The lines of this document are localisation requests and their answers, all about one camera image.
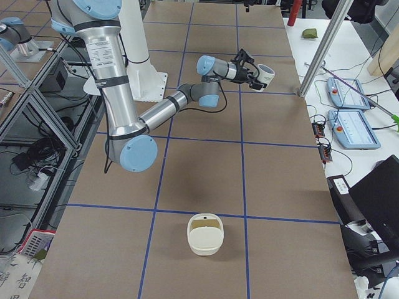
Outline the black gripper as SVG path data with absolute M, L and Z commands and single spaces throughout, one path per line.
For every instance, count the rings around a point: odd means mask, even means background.
M 230 62 L 236 68 L 236 75 L 231 79 L 233 83 L 249 83 L 249 88 L 255 91 L 263 91 L 266 83 L 255 80 L 259 76 L 259 69 L 254 65 L 254 58 L 244 49 L 240 49 Z M 245 63 L 252 65 L 255 70 L 249 70 Z
M 256 3 L 256 0 L 244 0 L 243 4 L 244 4 L 246 12 L 249 12 L 250 7 L 255 5 L 255 3 Z

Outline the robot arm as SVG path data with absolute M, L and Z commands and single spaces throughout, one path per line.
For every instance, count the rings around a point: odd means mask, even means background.
M 230 61 L 204 55 L 196 70 L 197 84 L 183 84 L 165 97 L 155 95 L 165 74 L 152 66 L 138 1 L 51 1 L 52 28 L 80 37 L 94 70 L 94 83 L 107 112 L 107 156 L 131 172 L 148 169 L 158 147 L 150 136 L 187 104 L 214 108 L 221 80 L 263 91 L 274 72 L 240 50 Z

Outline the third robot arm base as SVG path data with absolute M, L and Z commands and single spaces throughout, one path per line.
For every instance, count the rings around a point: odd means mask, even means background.
M 18 17 L 1 19 L 1 46 L 16 62 L 40 62 L 51 41 L 35 40 Z

